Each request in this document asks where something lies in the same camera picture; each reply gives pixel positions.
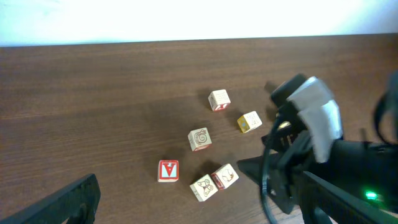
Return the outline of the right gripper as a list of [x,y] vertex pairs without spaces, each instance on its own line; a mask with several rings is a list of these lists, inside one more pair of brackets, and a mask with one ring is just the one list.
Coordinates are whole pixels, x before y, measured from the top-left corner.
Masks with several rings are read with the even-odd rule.
[[295,127],[278,114],[267,136],[264,155],[237,162],[238,169],[261,187],[261,203],[266,215],[271,214],[271,199],[289,214],[298,202],[301,176],[312,161],[311,137],[308,130]]

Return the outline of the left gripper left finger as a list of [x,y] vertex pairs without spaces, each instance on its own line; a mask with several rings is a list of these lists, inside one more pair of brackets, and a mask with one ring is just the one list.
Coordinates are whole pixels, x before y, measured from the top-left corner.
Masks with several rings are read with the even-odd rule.
[[93,224],[100,197],[96,176],[88,174],[1,220],[1,223]]

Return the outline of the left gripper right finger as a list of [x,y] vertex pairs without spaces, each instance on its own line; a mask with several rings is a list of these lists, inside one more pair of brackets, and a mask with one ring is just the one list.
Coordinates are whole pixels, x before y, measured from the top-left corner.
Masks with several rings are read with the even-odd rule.
[[384,224],[397,218],[305,171],[298,188],[298,204],[305,223]]

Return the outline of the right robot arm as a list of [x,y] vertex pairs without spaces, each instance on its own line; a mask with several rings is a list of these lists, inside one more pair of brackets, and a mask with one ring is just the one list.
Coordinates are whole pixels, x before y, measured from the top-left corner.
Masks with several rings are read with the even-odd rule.
[[271,93],[277,116],[262,138],[264,153],[238,161],[269,203],[295,206],[305,223],[396,223],[397,142],[344,138],[339,107],[326,84],[298,74]]

